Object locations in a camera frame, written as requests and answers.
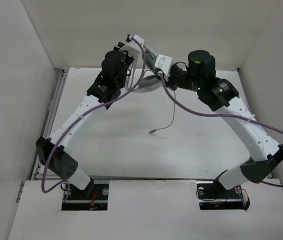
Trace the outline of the grey white headphones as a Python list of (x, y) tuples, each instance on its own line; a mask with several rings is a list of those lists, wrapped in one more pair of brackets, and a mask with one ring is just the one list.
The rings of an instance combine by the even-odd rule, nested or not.
[(149, 93), (162, 87), (161, 78), (156, 74), (155, 62), (158, 53), (149, 45), (144, 45), (145, 60), (148, 70), (152, 72), (151, 75), (144, 76), (139, 82), (138, 86), (134, 89), (134, 93)]

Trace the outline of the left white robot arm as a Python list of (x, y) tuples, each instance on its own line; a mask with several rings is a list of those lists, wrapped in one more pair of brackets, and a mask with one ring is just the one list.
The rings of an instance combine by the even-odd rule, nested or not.
[(135, 36), (127, 43), (117, 45), (107, 52), (91, 87), (87, 90), (78, 108), (55, 132), (36, 141), (40, 163), (44, 166), (41, 190), (49, 193), (58, 185), (66, 184), (67, 190), (75, 187), (77, 194), (86, 199), (93, 194), (94, 179), (85, 173), (71, 156), (73, 147), (81, 134), (105, 113), (112, 104), (129, 95), (136, 86), (125, 93), (130, 67), (138, 56), (145, 56), (143, 41)]

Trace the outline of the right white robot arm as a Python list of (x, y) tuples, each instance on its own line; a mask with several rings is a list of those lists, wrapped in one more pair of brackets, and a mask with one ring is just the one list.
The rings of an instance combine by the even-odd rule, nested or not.
[(234, 85), (217, 77), (216, 60), (208, 51), (192, 51), (187, 59), (185, 69), (176, 62), (170, 66), (166, 86), (196, 92), (198, 99), (213, 112), (210, 116), (222, 118), (250, 154), (248, 160), (223, 171), (213, 180), (214, 193), (225, 197), (238, 185), (261, 183), (283, 161), (283, 144), (257, 123)]

